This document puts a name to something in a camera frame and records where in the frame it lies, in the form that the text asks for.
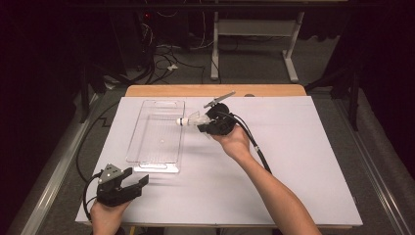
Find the transparent plastic box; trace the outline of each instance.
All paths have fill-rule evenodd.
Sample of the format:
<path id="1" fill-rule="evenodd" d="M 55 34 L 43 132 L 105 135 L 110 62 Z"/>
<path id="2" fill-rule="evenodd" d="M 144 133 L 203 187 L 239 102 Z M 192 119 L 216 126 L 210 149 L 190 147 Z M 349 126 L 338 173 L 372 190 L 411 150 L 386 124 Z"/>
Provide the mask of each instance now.
<path id="1" fill-rule="evenodd" d="M 135 171 L 170 172 L 180 170 L 184 101 L 143 102 L 126 160 L 134 164 Z"/>

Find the hand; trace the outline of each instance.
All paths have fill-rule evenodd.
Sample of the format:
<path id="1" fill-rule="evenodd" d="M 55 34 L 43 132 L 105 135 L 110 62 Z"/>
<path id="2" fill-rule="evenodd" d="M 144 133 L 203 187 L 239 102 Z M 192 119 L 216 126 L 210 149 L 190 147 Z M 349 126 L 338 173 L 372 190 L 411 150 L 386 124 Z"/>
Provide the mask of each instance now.
<path id="1" fill-rule="evenodd" d="M 122 214 L 131 203 L 107 207 L 97 201 L 91 208 L 92 230 L 94 235 L 114 235 L 121 226 Z"/>
<path id="2" fill-rule="evenodd" d="M 251 155 L 250 139 L 244 129 L 237 124 L 229 134 L 212 135 L 211 137 L 219 142 L 225 153 L 235 161 Z"/>

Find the person's left hand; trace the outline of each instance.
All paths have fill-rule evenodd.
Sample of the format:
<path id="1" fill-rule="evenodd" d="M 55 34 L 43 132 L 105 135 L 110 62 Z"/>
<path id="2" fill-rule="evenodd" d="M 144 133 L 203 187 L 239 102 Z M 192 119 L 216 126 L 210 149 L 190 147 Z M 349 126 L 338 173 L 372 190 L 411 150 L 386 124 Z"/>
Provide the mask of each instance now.
<path id="1" fill-rule="evenodd" d="M 116 207 L 107 207 L 97 201 L 91 208 L 94 235 L 114 235 L 121 226 L 122 214 L 131 202 Z"/>

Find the white metal stand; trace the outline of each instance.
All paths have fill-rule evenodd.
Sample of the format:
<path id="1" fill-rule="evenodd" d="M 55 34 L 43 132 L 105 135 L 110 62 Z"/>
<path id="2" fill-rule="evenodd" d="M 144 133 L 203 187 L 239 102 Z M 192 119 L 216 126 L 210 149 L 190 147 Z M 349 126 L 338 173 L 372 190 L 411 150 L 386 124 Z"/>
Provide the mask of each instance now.
<path id="1" fill-rule="evenodd" d="M 296 21 L 219 20 L 219 15 L 215 12 L 210 78 L 219 79 L 219 51 L 217 49 L 219 35 L 291 36 L 290 47 L 284 50 L 282 55 L 291 82 L 298 83 L 299 78 L 291 56 L 299 36 L 303 16 L 304 12 L 300 12 Z"/>

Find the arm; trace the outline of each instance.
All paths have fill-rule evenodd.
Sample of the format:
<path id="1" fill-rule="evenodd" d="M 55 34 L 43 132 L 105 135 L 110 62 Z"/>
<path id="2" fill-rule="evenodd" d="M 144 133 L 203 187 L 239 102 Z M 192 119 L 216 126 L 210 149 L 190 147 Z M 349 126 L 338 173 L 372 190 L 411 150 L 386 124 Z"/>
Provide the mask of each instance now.
<path id="1" fill-rule="evenodd" d="M 122 214 L 131 202 L 116 207 L 107 207 L 97 201 L 91 208 L 94 235 L 114 235 L 121 226 Z"/>
<path id="2" fill-rule="evenodd" d="M 226 136 L 212 137 L 251 179 L 269 214 L 284 234 L 320 234 L 300 199 L 253 158 L 250 140 L 241 126 L 235 125 Z"/>

